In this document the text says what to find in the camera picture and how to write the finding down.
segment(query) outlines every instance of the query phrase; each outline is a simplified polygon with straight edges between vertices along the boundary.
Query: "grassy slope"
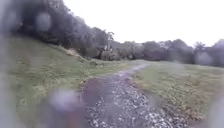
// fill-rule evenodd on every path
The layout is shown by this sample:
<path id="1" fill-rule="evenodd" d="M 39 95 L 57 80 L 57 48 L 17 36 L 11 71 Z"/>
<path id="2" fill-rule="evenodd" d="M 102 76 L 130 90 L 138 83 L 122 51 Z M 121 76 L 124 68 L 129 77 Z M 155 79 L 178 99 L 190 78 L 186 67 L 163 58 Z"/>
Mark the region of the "grassy slope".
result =
<path id="1" fill-rule="evenodd" d="M 203 119 L 215 95 L 223 89 L 223 75 L 222 68 L 152 62 L 135 80 L 177 105 L 190 119 Z"/>
<path id="2" fill-rule="evenodd" d="M 90 77 L 116 72 L 136 64 L 128 61 L 97 61 L 103 65 L 92 66 L 81 57 L 68 56 L 60 48 L 35 40 L 15 37 L 7 43 L 9 58 L 12 60 L 8 67 L 8 77 L 15 91 L 17 110 L 30 126 L 35 120 L 38 103 L 51 88 L 78 88 L 82 81 Z"/>

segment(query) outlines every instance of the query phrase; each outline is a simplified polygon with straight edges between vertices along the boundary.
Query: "treeline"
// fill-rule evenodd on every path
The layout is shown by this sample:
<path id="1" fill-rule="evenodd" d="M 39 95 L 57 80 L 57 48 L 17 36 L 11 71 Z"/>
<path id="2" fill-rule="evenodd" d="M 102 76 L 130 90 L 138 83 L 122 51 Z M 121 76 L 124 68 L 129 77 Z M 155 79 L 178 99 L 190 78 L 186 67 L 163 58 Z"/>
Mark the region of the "treeline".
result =
<path id="1" fill-rule="evenodd" d="M 184 41 L 114 41 L 113 32 L 91 28 L 75 16 L 63 0 L 12 0 L 6 5 L 1 24 L 4 34 L 24 34 L 43 42 L 75 49 L 82 56 L 102 60 L 176 61 L 224 67 L 224 40 L 212 47 Z"/>

